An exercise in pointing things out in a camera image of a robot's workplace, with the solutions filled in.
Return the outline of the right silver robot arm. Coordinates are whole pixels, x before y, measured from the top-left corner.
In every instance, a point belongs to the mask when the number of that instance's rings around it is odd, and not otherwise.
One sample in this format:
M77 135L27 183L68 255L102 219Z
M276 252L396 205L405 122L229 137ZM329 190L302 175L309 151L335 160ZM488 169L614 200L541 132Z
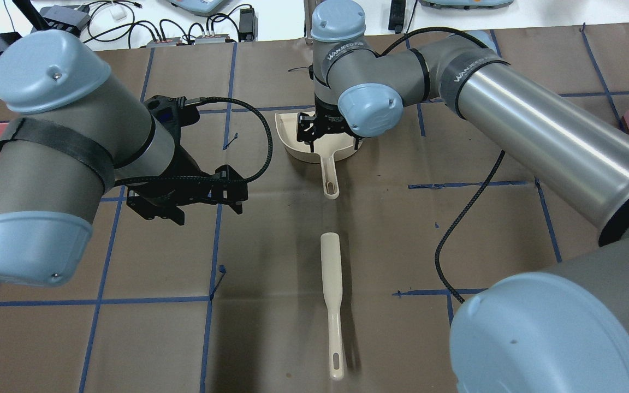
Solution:
M597 227L597 248L464 298L449 355L459 392L629 392L629 135L517 72L486 33L377 53L355 1L311 14L315 113L299 141L361 144L441 99Z

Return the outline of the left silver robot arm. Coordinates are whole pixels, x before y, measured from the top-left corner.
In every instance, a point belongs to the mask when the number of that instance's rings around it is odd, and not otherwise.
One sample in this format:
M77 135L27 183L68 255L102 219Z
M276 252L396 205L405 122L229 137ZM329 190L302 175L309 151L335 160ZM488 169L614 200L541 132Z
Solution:
M180 143L198 100L144 102L71 33L31 33L0 55L0 100L16 113L0 137L0 283L55 287L75 273L104 194L120 183L145 219L182 225L181 207L242 213L247 181L202 171Z

